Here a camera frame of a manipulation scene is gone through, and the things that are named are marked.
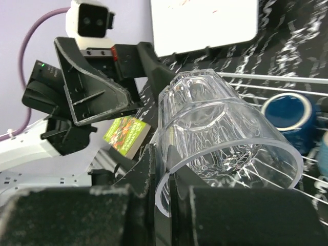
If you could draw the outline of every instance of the black marble countertop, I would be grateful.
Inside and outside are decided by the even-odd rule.
[[[161,60],[175,72],[212,68],[217,72],[236,74],[259,74],[288,77],[327,79],[328,69],[328,0],[262,0],[259,7],[259,32],[250,42],[223,47],[208,56],[205,52],[194,52],[188,56],[163,57]],[[314,92],[311,97],[328,113],[328,85],[316,83],[292,83],[258,79],[225,79],[233,83],[240,94],[269,98],[283,90]],[[262,89],[245,85],[262,86]],[[145,107],[137,117],[154,129],[158,123],[158,109],[151,96],[148,84],[141,92]],[[245,100],[254,103],[250,97]],[[258,99],[262,104],[265,99]],[[145,142],[149,141],[152,131]],[[323,180],[314,162],[304,159],[304,176],[297,187],[310,194],[315,208],[328,225],[328,185],[308,178],[307,175]]]

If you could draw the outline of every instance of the dish rack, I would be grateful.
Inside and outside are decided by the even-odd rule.
[[[326,85],[328,92],[328,79],[236,73],[218,74],[228,81],[244,100],[258,109],[267,99],[283,92],[296,92],[314,97],[317,104],[328,98],[328,93],[313,91],[313,87],[318,89],[318,85]],[[323,126],[328,123],[328,117],[324,113],[318,116],[318,120],[323,123]],[[321,135],[328,131],[325,127],[318,129]],[[328,178],[321,176],[316,166],[319,145],[320,141],[317,141],[316,146],[309,154],[303,156],[304,172],[299,184],[293,189],[312,200],[313,206],[318,211],[320,221],[328,229]]]

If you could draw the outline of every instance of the blue cup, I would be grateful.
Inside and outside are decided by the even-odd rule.
[[[269,98],[262,114],[303,155],[315,146],[317,107],[302,94],[285,92]]]
[[[321,175],[328,178],[328,132],[325,132],[317,154],[318,169]]]

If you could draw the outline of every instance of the camera lens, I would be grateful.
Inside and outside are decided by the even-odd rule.
[[[83,23],[84,24],[86,24],[86,25],[88,25],[88,24],[90,24],[90,18],[87,18],[87,17],[85,17],[84,19],[83,19]]]
[[[97,20],[97,25],[98,26],[101,27],[103,24],[104,24],[104,22],[101,19]]]

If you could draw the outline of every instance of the transparent plastic cup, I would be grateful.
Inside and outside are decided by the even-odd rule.
[[[212,187],[293,188],[303,171],[301,154],[212,69],[179,73],[160,93],[156,155],[166,216],[167,181],[184,165]]]

